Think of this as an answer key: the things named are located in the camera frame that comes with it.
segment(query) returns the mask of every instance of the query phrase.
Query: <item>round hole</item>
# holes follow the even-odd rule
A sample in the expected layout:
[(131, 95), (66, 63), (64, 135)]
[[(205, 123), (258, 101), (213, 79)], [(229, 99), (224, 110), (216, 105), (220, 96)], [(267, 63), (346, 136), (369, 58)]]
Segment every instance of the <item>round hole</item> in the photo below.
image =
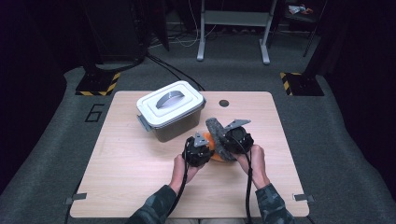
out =
[(221, 105), (222, 107), (227, 107), (230, 104), (230, 102), (226, 101), (226, 100), (220, 100), (219, 105)]

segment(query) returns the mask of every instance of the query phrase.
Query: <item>yellow and black hazard tape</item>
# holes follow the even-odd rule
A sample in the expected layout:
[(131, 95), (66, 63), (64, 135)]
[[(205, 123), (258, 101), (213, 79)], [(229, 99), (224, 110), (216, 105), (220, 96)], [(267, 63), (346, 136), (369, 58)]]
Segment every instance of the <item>yellow and black hazard tape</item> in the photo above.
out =
[(85, 96), (96, 96), (96, 95), (110, 95), (113, 92), (114, 88), (116, 88), (117, 81), (119, 80), (120, 73), (114, 75), (113, 79), (111, 80), (110, 85), (108, 86), (106, 91), (76, 91), (76, 95), (85, 95)]
[(301, 73), (280, 73), (280, 77), (282, 78), (283, 87), (285, 88), (286, 94), (293, 95), (286, 75), (300, 76)]

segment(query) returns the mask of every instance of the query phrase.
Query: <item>person's left hand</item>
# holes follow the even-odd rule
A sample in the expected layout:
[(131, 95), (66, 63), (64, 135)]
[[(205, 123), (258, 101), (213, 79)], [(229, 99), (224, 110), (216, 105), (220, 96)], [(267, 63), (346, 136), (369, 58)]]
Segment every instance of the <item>person's left hand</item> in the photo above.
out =
[[(199, 166), (199, 167), (189, 167), (189, 171), (187, 172), (187, 181), (186, 184), (188, 184), (194, 176), (198, 173), (198, 171), (204, 167), (204, 165)], [(178, 154), (175, 159), (174, 159), (174, 170), (172, 173), (172, 180), (171, 183), (169, 184), (169, 187), (176, 193), (178, 194), (178, 191), (180, 190), (181, 183), (183, 182), (183, 175), (184, 175), (184, 159), (181, 157), (181, 154)]]

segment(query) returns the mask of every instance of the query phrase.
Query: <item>container lid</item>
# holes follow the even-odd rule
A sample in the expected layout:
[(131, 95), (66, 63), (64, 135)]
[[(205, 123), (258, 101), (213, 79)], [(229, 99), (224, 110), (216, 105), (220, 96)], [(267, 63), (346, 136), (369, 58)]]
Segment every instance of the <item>container lid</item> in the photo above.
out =
[(162, 127), (200, 107), (204, 96), (187, 81), (178, 81), (140, 98), (137, 109), (152, 127)]

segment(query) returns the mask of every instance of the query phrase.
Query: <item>wooden table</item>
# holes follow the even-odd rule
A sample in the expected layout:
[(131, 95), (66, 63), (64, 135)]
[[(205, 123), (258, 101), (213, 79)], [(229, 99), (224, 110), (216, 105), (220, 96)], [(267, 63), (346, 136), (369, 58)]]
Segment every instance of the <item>wooden table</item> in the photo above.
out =
[[(135, 104), (148, 93), (115, 94), (78, 189), (87, 197), (74, 201), (72, 217), (129, 217), (148, 196), (169, 184), (174, 157), (183, 151), (188, 137), (207, 132), (209, 118), (217, 118), (223, 126), (250, 119), (244, 128), (264, 148), (267, 174), (288, 210), (296, 217), (308, 215), (307, 202), (292, 199), (292, 194), (304, 192), (269, 92), (203, 91), (207, 102), (199, 125), (166, 143), (147, 133), (136, 118)], [(220, 106), (220, 100), (229, 101), (229, 106)], [(237, 162), (211, 160), (186, 186), (171, 217), (246, 217), (247, 182)], [(252, 185), (250, 212), (259, 217), (255, 190)]]

